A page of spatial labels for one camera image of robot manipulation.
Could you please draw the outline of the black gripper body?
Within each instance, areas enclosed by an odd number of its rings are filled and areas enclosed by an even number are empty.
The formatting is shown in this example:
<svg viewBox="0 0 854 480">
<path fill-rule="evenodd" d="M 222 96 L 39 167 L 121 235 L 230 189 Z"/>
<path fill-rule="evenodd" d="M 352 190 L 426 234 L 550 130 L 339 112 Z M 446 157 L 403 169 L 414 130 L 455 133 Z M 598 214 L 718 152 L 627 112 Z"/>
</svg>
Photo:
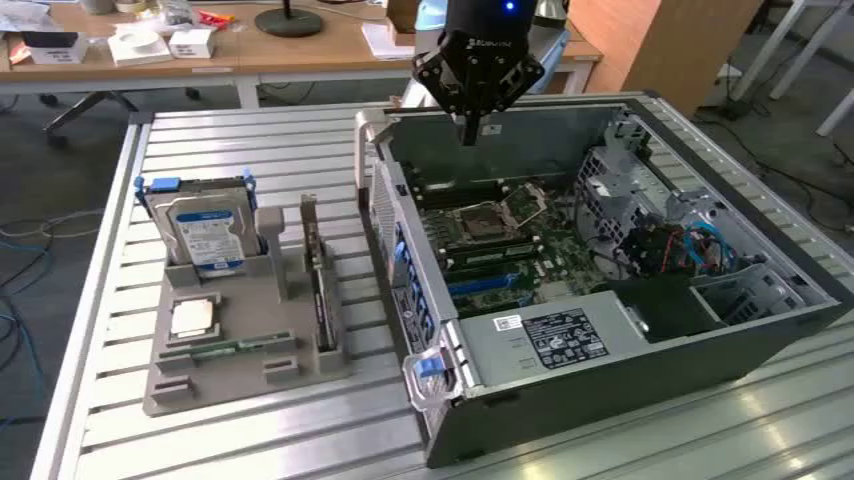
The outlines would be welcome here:
<svg viewBox="0 0 854 480">
<path fill-rule="evenodd" d="M 471 108 L 471 66 L 494 57 L 530 54 L 532 1 L 451 1 L 439 47 L 450 50 Z"/>
</svg>

